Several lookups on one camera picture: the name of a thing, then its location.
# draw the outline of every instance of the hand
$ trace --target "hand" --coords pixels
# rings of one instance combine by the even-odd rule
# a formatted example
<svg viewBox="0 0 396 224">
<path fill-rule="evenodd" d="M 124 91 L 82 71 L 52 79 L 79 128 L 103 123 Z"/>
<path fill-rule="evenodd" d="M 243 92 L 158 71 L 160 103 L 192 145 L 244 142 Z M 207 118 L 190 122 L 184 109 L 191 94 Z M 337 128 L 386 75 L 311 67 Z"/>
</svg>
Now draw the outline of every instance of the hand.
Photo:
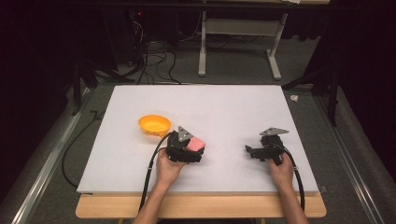
<svg viewBox="0 0 396 224">
<path fill-rule="evenodd" d="M 293 165 L 288 154 L 283 153 L 282 164 L 276 166 L 274 160 L 269 160 L 268 163 L 271 169 L 271 175 L 276 187 L 281 191 L 284 189 L 292 189 L 293 179 Z"/>
<path fill-rule="evenodd" d="M 157 184 L 165 185 L 168 188 L 172 186 L 185 164 L 186 162 L 170 161 L 165 150 L 160 149 L 157 158 Z"/>
</svg>

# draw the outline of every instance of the small white object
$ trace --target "small white object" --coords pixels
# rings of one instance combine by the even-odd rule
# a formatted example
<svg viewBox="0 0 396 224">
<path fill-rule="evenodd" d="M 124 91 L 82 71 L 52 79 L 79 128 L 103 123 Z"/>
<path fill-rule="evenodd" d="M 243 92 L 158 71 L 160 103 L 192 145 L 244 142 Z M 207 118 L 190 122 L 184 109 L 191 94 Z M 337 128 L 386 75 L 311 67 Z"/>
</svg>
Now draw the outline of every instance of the small white object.
<svg viewBox="0 0 396 224">
<path fill-rule="evenodd" d="M 300 0 L 282 0 L 282 2 L 290 2 L 290 3 L 300 4 Z"/>
<path fill-rule="evenodd" d="M 291 95 L 290 99 L 294 102 L 298 102 L 298 95 Z"/>
</svg>

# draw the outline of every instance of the orange bowl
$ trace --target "orange bowl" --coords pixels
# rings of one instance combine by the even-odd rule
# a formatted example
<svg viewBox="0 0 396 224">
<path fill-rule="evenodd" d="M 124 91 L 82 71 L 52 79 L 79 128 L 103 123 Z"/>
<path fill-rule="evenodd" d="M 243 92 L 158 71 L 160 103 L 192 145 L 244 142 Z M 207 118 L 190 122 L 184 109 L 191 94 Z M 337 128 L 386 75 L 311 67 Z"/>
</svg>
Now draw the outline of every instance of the orange bowl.
<svg viewBox="0 0 396 224">
<path fill-rule="evenodd" d="M 171 121 L 160 115 L 146 115 L 139 119 L 139 126 L 145 134 L 164 137 L 171 128 Z"/>
</svg>

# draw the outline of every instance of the wooden table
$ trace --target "wooden table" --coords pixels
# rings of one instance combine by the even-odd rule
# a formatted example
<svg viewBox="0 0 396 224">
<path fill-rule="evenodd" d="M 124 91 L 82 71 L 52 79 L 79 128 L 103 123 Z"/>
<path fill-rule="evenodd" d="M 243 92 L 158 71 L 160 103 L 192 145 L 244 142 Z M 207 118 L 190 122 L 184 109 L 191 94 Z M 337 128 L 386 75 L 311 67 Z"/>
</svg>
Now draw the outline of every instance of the wooden table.
<svg viewBox="0 0 396 224">
<path fill-rule="evenodd" d="M 141 195 L 82 194 L 76 215 L 80 218 L 134 218 Z M 324 217 L 326 207 L 320 193 L 305 195 L 305 214 Z M 283 217 L 277 194 L 264 195 L 169 195 L 160 218 L 261 218 Z"/>
</svg>

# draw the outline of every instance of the white board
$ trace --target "white board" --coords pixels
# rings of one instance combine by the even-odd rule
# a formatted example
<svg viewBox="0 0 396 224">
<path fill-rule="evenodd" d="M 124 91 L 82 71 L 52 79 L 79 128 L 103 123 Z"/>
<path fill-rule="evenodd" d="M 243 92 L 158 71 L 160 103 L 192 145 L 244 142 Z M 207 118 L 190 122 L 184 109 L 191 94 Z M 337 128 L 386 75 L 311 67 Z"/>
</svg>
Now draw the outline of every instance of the white board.
<svg viewBox="0 0 396 224">
<path fill-rule="evenodd" d="M 261 147 L 260 132 L 270 127 L 290 131 L 280 137 L 299 167 L 304 190 L 318 191 L 279 86 L 173 85 L 115 88 L 78 192 L 143 190 L 149 160 L 161 140 L 140 129 L 138 120 L 147 114 L 165 116 L 172 123 L 170 132 L 182 126 L 206 143 L 201 162 L 184 166 L 170 191 L 275 192 L 267 162 L 251 159 L 245 150 L 245 145 Z M 148 189 L 155 179 L 154 165 Z"/>
</svg>

